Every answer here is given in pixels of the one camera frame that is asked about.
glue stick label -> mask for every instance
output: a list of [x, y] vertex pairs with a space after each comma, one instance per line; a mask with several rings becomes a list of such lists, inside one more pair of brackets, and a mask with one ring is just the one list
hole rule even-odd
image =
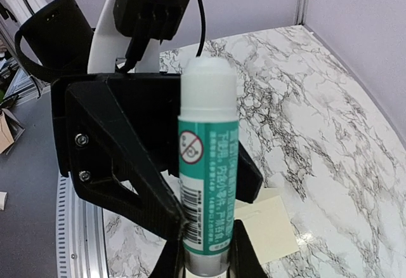
[[239, 123], [179, 122], [181, 203], [189, 224], [187, 250], [217, 255], [231, 243]]

red prohibition sign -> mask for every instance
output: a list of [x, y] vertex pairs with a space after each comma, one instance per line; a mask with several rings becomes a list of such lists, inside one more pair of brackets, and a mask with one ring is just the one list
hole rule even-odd
[[180, 133], [179, 151], [187, 164], [196, 164], [203, 157], [203, 143], [200, 137], [191, 131]]

metal bolt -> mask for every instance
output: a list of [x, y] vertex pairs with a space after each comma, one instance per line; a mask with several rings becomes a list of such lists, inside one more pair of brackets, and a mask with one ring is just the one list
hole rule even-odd
[[89, 171], [81, 171], [79, 172], [79, 178], [82, 182], [87, 182], [91, 178], [91, 173]]
[[89, 143], [89, 137], [86, 134], [79, 133], [75, 136], [75, 143], [79, 147], [84, 147]]

marble table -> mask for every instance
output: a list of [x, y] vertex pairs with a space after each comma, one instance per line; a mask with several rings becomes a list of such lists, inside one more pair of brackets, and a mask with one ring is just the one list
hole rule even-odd
[[[264, 266], [269, 276], [406, 277], [406, 152], [348, 71], [301, 26], [204, 49], [238, 72], [241, 142], [281, 189], [299, 244]], [[196, 51], [163, 53], [162, 69], [181, 72]], [[104, 215], [110, 276], [148, 277], [164, 241]]]

glue stick base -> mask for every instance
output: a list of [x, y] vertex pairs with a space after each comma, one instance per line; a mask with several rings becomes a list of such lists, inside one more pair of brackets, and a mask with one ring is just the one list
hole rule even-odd
[[199, 277], [217, 277], [224, 274], [229, 266], [229, 251], [214, 256], [204, 256], [185, 250], [185, 266]]

